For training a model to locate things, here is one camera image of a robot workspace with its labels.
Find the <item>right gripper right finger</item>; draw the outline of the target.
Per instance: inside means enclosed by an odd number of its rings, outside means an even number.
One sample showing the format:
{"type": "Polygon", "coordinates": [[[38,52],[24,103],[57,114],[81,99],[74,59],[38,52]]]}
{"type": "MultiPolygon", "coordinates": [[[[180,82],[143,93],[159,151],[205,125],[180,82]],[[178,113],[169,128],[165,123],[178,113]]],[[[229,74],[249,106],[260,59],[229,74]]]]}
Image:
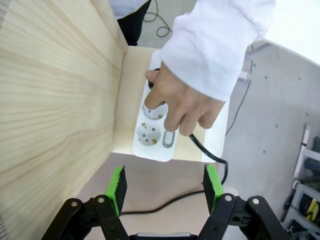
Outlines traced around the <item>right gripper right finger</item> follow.
{"type": "Polygon", "coordinates": [[[243,200],[225,193],[218,172],[212,165],[204,167],[203,189],[209,217],[198,240],[221,240],[228,226],[237,226],[248,240],[290,238],[264,197],[255,195],[243,200]]]}

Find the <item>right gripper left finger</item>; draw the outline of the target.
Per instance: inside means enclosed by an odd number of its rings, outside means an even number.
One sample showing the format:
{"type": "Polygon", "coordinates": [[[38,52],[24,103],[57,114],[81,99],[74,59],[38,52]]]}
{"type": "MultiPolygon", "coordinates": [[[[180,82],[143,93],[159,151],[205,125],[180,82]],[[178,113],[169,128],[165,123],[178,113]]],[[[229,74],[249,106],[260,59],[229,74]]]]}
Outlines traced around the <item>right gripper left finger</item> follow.
{"type": "Polygon", "coordinates": [[[120,220],[127,187],[125,167],[116,167],[104,194],[86,202],[78,198],[67,199],[42,239],[83,240],[92,228],[100,227],[106,240],[128,240],[120,220]]]}

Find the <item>person's left hand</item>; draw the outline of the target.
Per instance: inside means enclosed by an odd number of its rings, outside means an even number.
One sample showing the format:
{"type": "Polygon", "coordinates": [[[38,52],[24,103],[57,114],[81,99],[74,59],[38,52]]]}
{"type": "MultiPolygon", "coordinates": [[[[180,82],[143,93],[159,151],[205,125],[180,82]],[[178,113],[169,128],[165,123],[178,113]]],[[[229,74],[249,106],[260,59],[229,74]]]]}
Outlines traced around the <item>person's left hand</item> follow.
{"type": "Polygon", "coordinates": [[[159,70],[147,71],[145,78],[153,87],[144,104],[149,110],[168,105],[164,128],[169,132],[179,130],[181,135],[189,136],[197,124],[209,129],[225,105],[183,83],[164,64],[159,70]]]}

